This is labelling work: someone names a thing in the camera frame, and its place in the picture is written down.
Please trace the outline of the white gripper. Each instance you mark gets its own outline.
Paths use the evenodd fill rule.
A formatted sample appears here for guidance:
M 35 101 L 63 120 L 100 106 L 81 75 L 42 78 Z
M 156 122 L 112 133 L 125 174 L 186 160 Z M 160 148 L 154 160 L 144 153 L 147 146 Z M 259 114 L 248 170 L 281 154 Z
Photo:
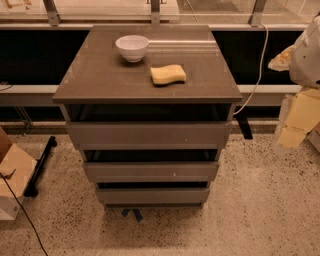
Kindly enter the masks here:
M 297 148 L 320 122 L 320 90 L 304 89 L 286 95 L 279 115 L 280 127 L 276 142 L 286 149 Z

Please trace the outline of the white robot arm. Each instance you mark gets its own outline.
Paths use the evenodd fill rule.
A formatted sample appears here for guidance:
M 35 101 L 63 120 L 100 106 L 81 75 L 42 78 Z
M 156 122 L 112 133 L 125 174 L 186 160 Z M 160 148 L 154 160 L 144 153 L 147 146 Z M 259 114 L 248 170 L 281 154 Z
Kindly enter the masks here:
M 295 149 L 320 122 L 320 16 L 294 43 L 289 75 L 301 90 L 295 96 L 286 95 L 282 102 L 277 144 Z

